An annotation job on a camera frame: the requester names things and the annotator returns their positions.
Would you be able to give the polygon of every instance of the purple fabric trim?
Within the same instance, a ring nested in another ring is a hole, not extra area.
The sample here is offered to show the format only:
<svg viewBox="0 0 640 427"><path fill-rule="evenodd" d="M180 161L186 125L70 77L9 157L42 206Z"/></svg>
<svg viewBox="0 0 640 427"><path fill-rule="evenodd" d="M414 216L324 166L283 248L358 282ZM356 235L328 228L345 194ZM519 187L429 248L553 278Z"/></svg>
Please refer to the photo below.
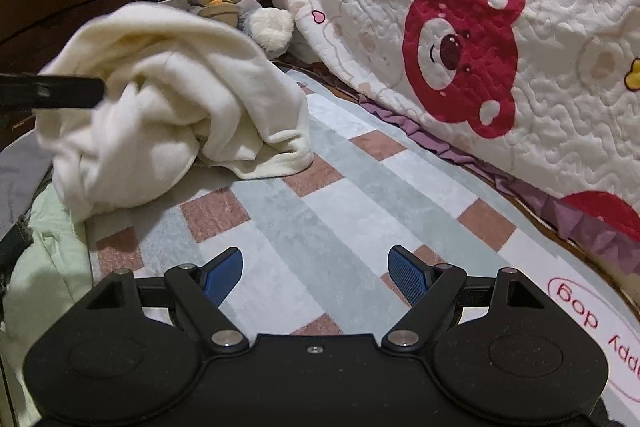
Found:
<svg viewBox="0 0 640 427"><path fill-rule="evenodd" d="M588 253L613 261L624 273L640 275L640 243L625 233L562 203L487 162L456 149L421 129L413 120L386 110L361 94L358 96L358 103L380 120L402 129L409 138L439 158L466 166L478 176L494 182L495 187L503 194L523 201L538 217L556 227L562 239L572 239Z"/></svg>

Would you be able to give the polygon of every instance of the red oval outline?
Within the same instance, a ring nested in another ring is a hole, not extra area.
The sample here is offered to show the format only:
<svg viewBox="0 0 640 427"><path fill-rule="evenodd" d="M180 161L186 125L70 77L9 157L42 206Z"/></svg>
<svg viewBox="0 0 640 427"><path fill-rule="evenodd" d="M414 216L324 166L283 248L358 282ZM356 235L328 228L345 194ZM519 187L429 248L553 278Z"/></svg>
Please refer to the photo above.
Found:
<svg viewBox="0 0 640 427"><path fill-rule="evenodd" d="M640 346L640 339L638 338L638 335L636 335L636 332L633 330L633 328L631 327L631 325L629 325L629 323L618 314L618 311L615 310L614 308L612 308L612 306L606 301L604 300L602 297L600 297L599 295L596 295L595 293L593 293L590 289L585 288L582 284L575 282L571 279L567 279L566 277L553 277L552 279L549 280L549 282L546 285L546 294L549 295L549 297L551 299L554 300L554 302L556 301L552 296L551 296L551 292L550 292L550 288L551 288L551 283L553 281L566 281L566 282L570 282L571 284L578 286L578 288L586 291L588 294L590 294L592 297L595 297L598 301L600 301L601 303L603 303L607 308L609 308L609 311L611 311L617 318L620 319L620 321L626 326L626 328L630 331L631 335L633 336L633 338L635 338L636 343L638 343L638 346ZM620 391L620 393L622 393L624 396L626 396L629 400L631 400L634 403L640 403L640 398L634 398L633 396L629 396L625 391L622 391L622 389L620 389L620 386L618 384L616 384L613 380L611 380L611 368L609 367L609 383L615 387L618 391Z"/></svg>

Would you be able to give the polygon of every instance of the green object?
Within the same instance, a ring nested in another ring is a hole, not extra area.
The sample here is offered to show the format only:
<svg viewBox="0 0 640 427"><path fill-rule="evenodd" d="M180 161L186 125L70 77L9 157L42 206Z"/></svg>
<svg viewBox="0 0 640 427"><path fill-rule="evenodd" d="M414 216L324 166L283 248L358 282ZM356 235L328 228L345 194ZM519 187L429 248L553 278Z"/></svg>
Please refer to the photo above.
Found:
<svg viewBox="0 0 640 427"><path fill-rule="evenodd" d="M84 223L73 223L52 184L33 202L29 226L33 244L15 264L0 331L9 391L20 404L16 414L22 427L40 418L22 379L27 350L92 287Z"/></svg>

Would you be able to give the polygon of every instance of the bed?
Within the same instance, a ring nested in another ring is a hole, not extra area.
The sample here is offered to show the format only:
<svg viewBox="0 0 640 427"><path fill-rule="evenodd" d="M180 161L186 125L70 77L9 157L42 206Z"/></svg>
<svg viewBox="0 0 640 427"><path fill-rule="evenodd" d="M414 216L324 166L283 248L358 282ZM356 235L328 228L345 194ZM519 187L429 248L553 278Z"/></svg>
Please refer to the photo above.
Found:
<svg viewBox="0 0 640 427"><path fill-rule="evenodd" d="M640 241L640 0L273 2L294 54Z"/></svg>

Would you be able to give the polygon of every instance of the gray fabric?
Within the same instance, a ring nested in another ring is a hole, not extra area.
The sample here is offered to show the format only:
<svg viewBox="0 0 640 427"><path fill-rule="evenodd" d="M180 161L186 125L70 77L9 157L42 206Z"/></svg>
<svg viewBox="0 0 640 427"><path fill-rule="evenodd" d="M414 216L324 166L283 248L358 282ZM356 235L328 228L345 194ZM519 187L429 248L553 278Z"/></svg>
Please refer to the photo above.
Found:
<svg viewBox="0 0 640 427"><path fill-rule="evenodd" d="M51 153L30 132L0 152L0 239L27 213L51 166Z"/></svg>

